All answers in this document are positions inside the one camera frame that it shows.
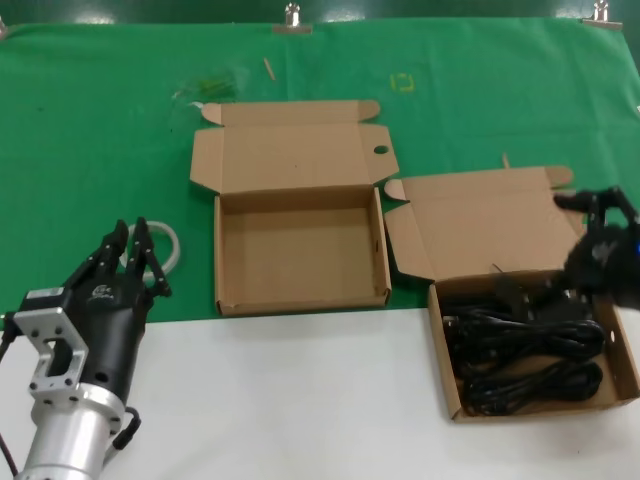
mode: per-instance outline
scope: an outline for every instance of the green cloth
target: green cloth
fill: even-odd
[[[507,152],[640,205],[640,79],[622,33],[576,20],[25,26],[0,42],[0,72],[0,312],[142,215],[183,253],[150,321],[217,316],[213,197],[189,181],[207,126],[194,100],[376,99],[403,176],[501,168]],[[426,304],[424,285],[394,281],[390,307]]]

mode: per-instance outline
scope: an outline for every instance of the white table surface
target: white table surface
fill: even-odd
[[[640,476],[640,401],[589,415],[452,423],[426,316],[397,310],[149,325],[129,401],[143,425],[101,479]],[[640,316],[625,312],[624,321],[640,352]],[[0,366],[0,431],[20,468],[35,432],[27,393],[35,361],[21,339]],[[9,477],[0,463],[0,479]]]

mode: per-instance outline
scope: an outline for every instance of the cardboard box lid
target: cardboard box lid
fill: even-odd
[[[206,104],[191,180],[220,194],[369,185],[398,171],[373,100]]]
[[[408,201],[385,215],[400,272],[433,281],[562,268],[582,235],[581,216],[557,208],[566,167],[490,170],[390,180]]]

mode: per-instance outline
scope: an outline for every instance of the white tube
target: white tube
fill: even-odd
[[[171,270],[175,268],[175,266],[178,264],[178,261],[180,260],[180,242],[178,241],[178,235],[176,235],[176,232],[173,231],[173,228],[171,228],[166,223],[150,221],[150,222],[147,222],[147,225],[149,226],[149,232],[164,233],[171,239],[171,245],[172,245],[171,255],[169,255],[169,258],[167,259],[167,261],[164,262],[164,264],[162,265],[162,271],[164,272],[165,275],[168,275],[169,272],[171,272]],[[135,229],[135,225],[129,226],[129,235],[133,234],[134,229]],[[126,267],[128,260],[129,260],[129,255],[125,250],[124,253],[120,256],[120,264],[123,267]],[[153,278],[154,277],[152,272],[144,272],[144,276],[142,277],[142,280],[146,282],[149,280],[153,280]]]

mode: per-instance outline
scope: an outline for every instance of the cardboard box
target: cardboard box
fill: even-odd
[[[391,291],[374,184],[398,171],[375,101],[207,104],[191,180],[215,199],[223,315],[373,307]]]
[[[429,318],[449,414],[454,421],[496,420],[471,416],[462,406],[453,374],[440,302],[494,291],[495,267],[523,287],[541,286],[562,268],[583,233],[580,215],[558,209],[553,188],[570,183],[565,167],[539,167],[390,180],[385,192],[405,205],[385,215],[401,273],[432,280]],[[579,413],[623,405],[640,396],[640,380],[624,328],[607,300],[597,320],[610,333],[595,359],[604,373],[598,393],[586,402],[537,402],[517,416]],[[549,364],[523,361],[521,371]]]

